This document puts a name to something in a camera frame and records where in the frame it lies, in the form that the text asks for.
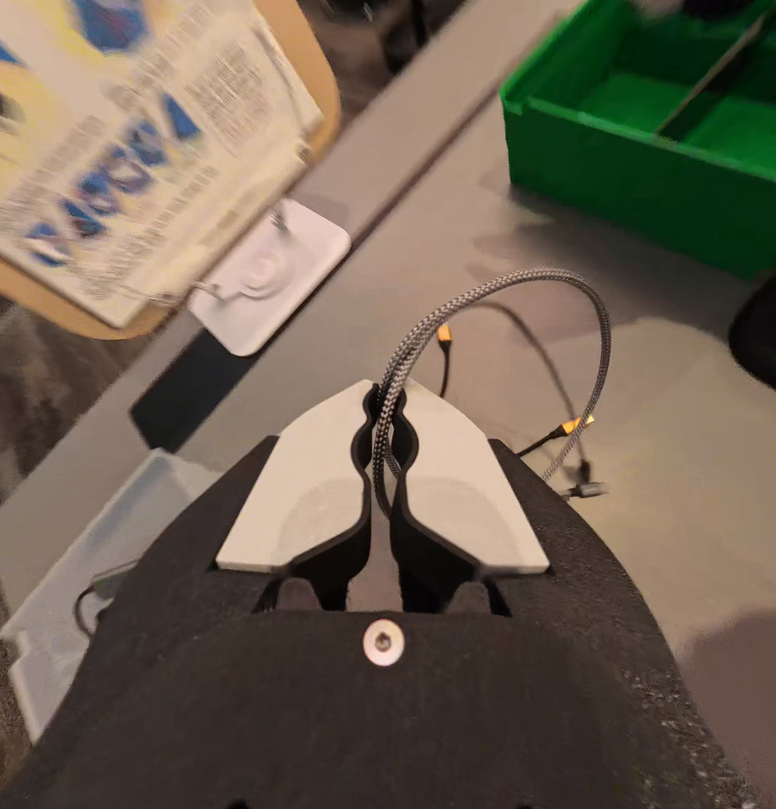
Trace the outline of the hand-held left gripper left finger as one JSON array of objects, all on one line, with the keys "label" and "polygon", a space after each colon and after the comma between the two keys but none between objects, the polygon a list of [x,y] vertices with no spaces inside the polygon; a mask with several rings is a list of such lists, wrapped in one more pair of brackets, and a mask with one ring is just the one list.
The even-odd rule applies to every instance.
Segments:
[{"label": "hand-held left gripper left finger", "polygon": [[374,383],[354,383],[287,425],[216,555],[222,571],[305,579],[344,611],[369,561]]}]

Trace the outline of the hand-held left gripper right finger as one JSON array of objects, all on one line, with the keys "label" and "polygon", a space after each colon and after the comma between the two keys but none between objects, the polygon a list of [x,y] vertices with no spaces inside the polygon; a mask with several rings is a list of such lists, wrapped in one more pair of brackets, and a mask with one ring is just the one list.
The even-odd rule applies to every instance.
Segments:
[{"label": "hand-held left gripper right finger", "polygon": [[468,581],[549,571],[489,439],[467,416],[410,379],[392,427],[391,551],[412,610],[438,611]]}]

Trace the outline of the black desk leg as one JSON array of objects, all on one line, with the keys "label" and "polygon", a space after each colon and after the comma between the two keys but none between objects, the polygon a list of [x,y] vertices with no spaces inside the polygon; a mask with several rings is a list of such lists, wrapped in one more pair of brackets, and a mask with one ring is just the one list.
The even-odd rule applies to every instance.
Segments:
[{"label": "black desk leg", "polygon": [[169,453],[180,450],[258,358],[231,354],[201,331],[130,408],[144,444]]}]

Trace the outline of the white square hook stand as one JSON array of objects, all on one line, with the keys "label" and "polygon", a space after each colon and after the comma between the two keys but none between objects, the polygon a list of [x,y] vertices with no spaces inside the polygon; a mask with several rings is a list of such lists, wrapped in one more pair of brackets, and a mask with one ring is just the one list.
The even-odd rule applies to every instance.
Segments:
[{"label": "white square hook stand", "polygon": [[283,198],[195,286],[187,308],[231,355],[260,351],[346,257],[349,234]]}]

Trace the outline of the clear plastic container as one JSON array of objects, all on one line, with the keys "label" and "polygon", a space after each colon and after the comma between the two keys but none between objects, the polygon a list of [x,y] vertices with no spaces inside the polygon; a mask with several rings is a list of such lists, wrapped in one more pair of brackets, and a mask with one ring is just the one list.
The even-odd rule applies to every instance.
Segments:
[{"label": "clear plastic container", "polygon": [[48,460],[0,507],[0,584],[14,647],[8,673],[30,743],[70,691],[90,630],[125,570],[221,474],[163,450],[123,462]]}]

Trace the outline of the green plastic bin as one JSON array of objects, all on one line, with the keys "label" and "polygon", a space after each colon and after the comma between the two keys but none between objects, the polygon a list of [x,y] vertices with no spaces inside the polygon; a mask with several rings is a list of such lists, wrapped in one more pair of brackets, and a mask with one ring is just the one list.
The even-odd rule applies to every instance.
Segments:
[{"label": "green plastic bin", "polygon": [[776,19],[666,136],[758,15],[586,2],[500,89],[512,183],[752,280],[776,273]]}]

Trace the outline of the dark cardboard bin divider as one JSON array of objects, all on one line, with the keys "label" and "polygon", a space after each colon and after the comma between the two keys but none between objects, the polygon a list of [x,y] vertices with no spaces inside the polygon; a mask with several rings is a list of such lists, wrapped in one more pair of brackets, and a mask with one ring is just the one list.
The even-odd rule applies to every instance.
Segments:
[{"label": "dark cardboard bin divider", "polygon": [[736,62],[747,49],[759,42],[771,27],[776,19],[776,2],[762,12],[757,18],[747,26],[737,37],[736,41],[728,47],[728,50],[718,59],[718,61],[697,81],[682,102],[666,117],[666,119],[656,128],[654,136],[666,136],[668,129],[676,122],[677,118],[686,111],[686,108],[694,102],[698,96],[710,90],[711,86],[717,82],[721,75],[726,73],[730,66]]}]

